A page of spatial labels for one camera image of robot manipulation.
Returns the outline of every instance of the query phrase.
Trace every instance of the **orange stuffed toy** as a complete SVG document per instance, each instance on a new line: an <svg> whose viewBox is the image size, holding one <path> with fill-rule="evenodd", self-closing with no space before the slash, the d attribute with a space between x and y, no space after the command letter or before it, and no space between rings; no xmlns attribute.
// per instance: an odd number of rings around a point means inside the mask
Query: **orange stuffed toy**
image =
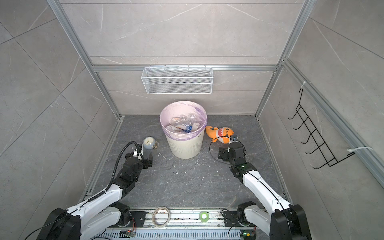
<svg viewBox="0 0 384 240"><path fill-rule="evenodd" d="M229 137L231 137L231 135L235 133L229 127L222 127L222 128L214 127L212 129L211 126L206 126L205 132L210 138L214 139L212 142L216 142L217 140L219 140L222 143L229 143L229 140L230 140Z"/></svg>

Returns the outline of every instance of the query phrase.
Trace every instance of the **gray floor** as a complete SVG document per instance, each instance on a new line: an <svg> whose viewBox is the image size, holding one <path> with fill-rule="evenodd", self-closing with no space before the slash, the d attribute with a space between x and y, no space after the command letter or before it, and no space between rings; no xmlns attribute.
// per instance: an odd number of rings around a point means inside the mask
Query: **gray floor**
<svg viewBox="0 0 384 240"><path fill-rule="evenodd" d="M254 116L208 116L208 125L232 128L247 149L247 161L256 166L273 189L283 193ZM152 151L153 167L142 170L135 188L121 200L131 208L236 208L238 204L250 200L259 203L252 192L233 177L227 165L212 159L208 152L211 138L206 134L196 157L188 160L175 157L158 116L125 117L94 192L108 184L117 155L124 145L129 141L141 143L146 136L158 139L160 145ZM218 141L212 143L213 156L217 156L221 145L224 146Z"/></svg>

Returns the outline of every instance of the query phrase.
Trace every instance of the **wall-mounted basket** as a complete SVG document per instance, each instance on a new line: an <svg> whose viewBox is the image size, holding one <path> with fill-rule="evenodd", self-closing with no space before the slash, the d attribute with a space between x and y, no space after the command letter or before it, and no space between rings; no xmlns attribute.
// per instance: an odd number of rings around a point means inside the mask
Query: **wall-mounted basket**
<svg viewBox="0 0 384 240"><path fill-rule="evenodd" d="M148 94L212 93L211 67L146 67L141 79Z"/></svg>

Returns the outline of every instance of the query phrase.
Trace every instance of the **robotic arm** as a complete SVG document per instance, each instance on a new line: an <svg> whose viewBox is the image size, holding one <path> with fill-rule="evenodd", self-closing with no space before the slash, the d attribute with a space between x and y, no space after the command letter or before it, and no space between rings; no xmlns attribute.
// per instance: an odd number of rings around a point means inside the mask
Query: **robotic arm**
<svg viewBox="0 0 384 240"><path fill-rule="evenodd" d="M42 228L38 240L87 240L114 224L124 227L128 225L131 215L129 207L118 202L125 197L135 186L141 170L152 167L152 157L143 159L137 149L125 156L125 163L117 177L99 193L89 199L72 206L66 210L57 208L53 210L46 222L47 227Z"/></svg>
<svg viewBox="0 0 384 240"><path fill-rule="evenodd" d="M253 223L270 236L271 240L312 240L304 210L292 206L276 193L261 177L257 169L246 162L245 148L232 135L228 148L219 148L218 158L230 163L233 175L248 187L265 207L254 202L240 204L235 218L239 223Z"/></svg>

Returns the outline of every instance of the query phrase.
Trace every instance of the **clock face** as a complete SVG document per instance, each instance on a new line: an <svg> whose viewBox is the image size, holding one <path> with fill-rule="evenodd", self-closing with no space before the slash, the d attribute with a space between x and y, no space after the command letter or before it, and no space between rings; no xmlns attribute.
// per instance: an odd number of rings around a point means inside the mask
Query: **clock face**
<svg viewBox="0 0 384 240"><path fill-rule="evenodd" d="M146 137L145 139L144 139L144 144L145 145L151 145L152 143L154 143L155 142L155 139L153 138L153 137Z"/></svg>

